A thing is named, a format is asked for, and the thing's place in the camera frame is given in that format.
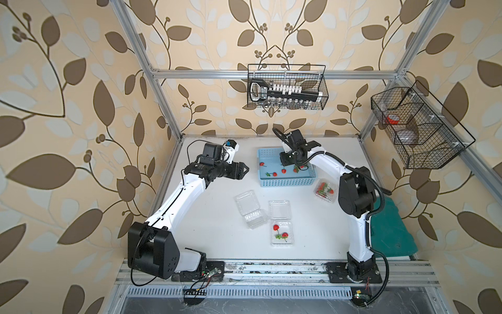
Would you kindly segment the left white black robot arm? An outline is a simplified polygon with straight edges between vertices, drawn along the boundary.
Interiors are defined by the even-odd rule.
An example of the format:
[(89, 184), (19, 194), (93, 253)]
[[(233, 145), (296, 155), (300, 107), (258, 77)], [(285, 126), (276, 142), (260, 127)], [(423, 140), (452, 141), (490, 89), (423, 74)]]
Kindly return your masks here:
[(188, 274), (190, 280), (207, 271), (205, 253), (181, 249), (176, 229), (188, 210), (215, 179), (241, 180), (250, 168), (243, 162), (192, 162), (182, 171), (182, 180), (170, 197), (145, 222), (135, 222), (128, 231), (128, 266), (160, 279)]

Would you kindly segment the packed strawberries cluster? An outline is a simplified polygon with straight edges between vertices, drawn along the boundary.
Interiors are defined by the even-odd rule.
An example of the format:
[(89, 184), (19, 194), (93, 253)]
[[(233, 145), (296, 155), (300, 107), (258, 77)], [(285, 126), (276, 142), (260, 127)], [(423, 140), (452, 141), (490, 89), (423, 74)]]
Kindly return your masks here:
[(327, 181), (321, 181), (316, 187), (315, 194), (324, 199), (331, 199), (334, 197), (334, 190)]

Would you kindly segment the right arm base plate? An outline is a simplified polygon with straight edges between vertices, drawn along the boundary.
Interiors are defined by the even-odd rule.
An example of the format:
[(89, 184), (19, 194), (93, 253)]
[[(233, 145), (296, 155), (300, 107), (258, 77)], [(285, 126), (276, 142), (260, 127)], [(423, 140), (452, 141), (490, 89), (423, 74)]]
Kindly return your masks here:
[(328, 262), (326, 264), (330, 283), (370, 283), (380, 284), (383, 282), (378, 266), (375, 262)]

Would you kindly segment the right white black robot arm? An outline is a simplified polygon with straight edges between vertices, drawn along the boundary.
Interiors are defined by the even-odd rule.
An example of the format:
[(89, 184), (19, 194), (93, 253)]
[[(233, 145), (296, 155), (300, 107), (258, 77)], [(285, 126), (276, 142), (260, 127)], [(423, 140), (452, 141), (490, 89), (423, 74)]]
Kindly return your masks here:
[(280, 154), (283, 166), (311, 164), (338, 182), (338, 204), (349, 216), (348, 278), (353, 282), (367, 279), (376, 266), (371, 246), (371, 217), (384, 209), (384, 190), (368, 168), (349, 165), (318, 142), (308, 142), (299, 130), (285, 134), (273, 128), (273, 133), (283, 142), (285, 151)]

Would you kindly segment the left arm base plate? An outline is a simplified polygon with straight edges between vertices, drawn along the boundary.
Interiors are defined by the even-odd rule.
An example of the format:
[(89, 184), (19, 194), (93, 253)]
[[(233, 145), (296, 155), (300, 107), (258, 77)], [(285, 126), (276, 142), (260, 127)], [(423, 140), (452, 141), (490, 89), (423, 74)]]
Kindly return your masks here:
[(225, 265), (226, 263), (224, 261), (206, 261), (206, 262), (201, 262), (198, 266), (198, 268), (193, 271), (193, 272), (179, 272), (179, 273), (174, 273), (171, 276), (171, 281), (172, 282), (196, 282), (199, 279), (202, 279), (204, 275), (208, 274), (209, 272), (213, 270), (220, 270), (220, 273), (216, 273), (211, 277), (211, 282), (222, 282), (224, 278), (224, 272), (225, 272)]

